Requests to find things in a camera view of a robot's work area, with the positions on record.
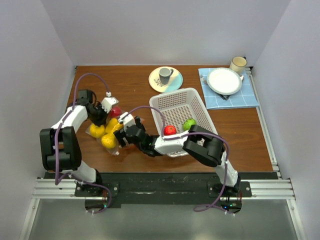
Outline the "yellow fake bell pepper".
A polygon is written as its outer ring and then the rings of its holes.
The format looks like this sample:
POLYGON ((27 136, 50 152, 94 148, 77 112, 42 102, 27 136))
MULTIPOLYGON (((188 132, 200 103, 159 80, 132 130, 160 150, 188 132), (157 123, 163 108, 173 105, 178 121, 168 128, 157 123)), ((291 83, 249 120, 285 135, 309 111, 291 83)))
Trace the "yellow fake bell pepper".
POLYGON ((115 131, 121 130, 123 126, 124 125, 122 123, 119 123, 117 118, 111 118, 105 126, 105 133, 113 134, 115 131))

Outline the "clear zip top bag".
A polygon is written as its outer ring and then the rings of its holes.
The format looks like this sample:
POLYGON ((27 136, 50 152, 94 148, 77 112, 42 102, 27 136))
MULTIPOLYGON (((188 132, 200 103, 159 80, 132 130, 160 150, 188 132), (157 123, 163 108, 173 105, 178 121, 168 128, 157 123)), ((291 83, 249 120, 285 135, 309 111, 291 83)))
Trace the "clear zip top bag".
POLYGON ((123 125, 118 122, 118 119, 126 113, 120 107, 115 106, 109 112, 103 125, 97 126, 91 123, 85 132, 95 138, 111 155, 117 156, 120 154, 119 149, 122 146, 119 144, 114 132, 123 129, 123 125))

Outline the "red fake apple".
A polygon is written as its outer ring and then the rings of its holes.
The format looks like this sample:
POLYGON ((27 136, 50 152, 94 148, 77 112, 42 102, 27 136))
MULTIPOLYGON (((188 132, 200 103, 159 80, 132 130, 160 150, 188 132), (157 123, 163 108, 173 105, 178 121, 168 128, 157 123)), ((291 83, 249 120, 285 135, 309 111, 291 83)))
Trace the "red fake apple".
POLYGON ((165 136, 175 135, 176 133, 177 133, 177 129, 173 125, 167 125, 163 131, 163 134, 165 136))

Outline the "green fake custard apple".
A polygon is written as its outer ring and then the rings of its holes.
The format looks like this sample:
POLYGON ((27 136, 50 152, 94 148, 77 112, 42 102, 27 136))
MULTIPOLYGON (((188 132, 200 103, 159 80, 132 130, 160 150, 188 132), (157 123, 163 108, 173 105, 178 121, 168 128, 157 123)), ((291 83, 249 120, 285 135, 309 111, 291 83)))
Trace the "green fake custard apple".
POLYGON ((189 131, 193 125, 196 125, 197 122, 194 118, 188 118, 183 124, 182 128, 184 131, 189 131))

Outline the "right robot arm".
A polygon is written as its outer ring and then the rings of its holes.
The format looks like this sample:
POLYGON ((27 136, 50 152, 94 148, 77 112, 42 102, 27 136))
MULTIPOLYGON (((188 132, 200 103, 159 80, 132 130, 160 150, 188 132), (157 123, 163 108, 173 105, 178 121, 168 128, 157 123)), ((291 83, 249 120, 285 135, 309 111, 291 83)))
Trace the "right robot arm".
POLYGON ((116 130, 114 135, 121 147, 133 144, 150 157, 186 152, 202 165, 215 169, 227 196, 233 197, 241 190, 241 178, 229 161, 229 144, 199 125, 194 124, 179 134, 149 135, 136 117, 133 124, 116 130))

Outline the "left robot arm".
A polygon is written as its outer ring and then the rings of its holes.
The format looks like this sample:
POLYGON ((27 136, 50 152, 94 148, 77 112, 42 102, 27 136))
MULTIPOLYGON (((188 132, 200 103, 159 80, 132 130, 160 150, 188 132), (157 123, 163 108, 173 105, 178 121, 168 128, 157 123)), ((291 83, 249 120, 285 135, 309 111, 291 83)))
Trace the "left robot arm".
POLYGON ((45 170, 55 172, 56 185, 68 176, 86 185, 86 191, 92 196, 103 192, 100 173, 82 160, 77 131, 86 120, 103 127, 118 102, 110 92, 98 101, 93 91, 80 90, 58 123, 40 131, 42 165, 45 170))

